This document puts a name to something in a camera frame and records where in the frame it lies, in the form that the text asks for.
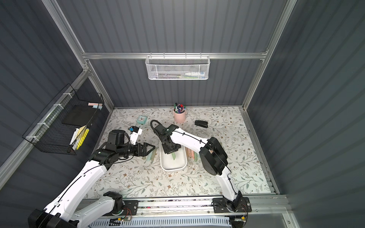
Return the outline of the olive folding knife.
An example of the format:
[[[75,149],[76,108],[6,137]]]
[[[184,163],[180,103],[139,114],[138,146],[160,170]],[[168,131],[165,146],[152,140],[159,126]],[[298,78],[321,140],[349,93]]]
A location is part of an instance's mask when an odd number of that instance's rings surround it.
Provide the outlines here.
[[[153,163],[154,162],[154,160],[155,160],[155,157],[156,157],[156,153],[157,153],[157,149],[154,149],[153,150],[153,152],[152,152],[152,155],[151,155],[151,163]]]

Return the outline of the teal folding knife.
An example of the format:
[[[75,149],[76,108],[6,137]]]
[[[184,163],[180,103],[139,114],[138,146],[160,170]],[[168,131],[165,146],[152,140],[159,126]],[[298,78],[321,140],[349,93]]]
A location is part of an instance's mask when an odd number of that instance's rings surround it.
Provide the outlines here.
[[[153,153],[150,153],[150,154],[147,156],[147,158],[146,158],[146,162],[149,162],[149,161],[151,160],[152,155],[153,155]]]

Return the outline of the white oval storage box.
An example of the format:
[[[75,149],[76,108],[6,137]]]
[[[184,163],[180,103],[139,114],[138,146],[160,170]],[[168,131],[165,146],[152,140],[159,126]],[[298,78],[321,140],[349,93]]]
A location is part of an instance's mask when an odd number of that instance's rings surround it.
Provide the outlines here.
[[[165,154],[162,143],[159,143],[160,164],[165,172],[177,172],[183,170],[188,163],[185,147],[182,146],[177,152]]]

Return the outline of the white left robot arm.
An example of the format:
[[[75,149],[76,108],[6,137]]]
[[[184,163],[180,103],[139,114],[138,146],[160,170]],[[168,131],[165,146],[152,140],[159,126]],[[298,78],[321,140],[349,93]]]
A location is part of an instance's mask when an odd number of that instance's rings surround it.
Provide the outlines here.
[[[34,210],[28,217],[31,228],[86,228],[105,214],[129,215],[123,196],[108,191],[96,202],[77,211],[85,195],[114,164],[134,157],[147,157],[156,147],[137,143],[141,131],[128,135],[123,130],[113,130],[108,141],[95,150],[80,173],[51,203],[42,210]]]

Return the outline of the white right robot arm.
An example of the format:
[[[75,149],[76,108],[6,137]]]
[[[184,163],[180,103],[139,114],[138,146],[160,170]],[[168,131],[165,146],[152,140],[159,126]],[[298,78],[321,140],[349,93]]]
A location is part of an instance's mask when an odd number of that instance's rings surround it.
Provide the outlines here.
[[[252,211],[248,199],[243,197],[234,184],[232,171],[228,167],[228,155],[218,139],[192,135],[174,124],[164,127],[157,120],[150,121],[150,126],[160,139],[160,149],[164,154],[173,154],[179,150],[185,153],[186,148],[198,153],[205,171],[216,177],[221,187],[222,198],[225,199],[225,208],[229,212]]]

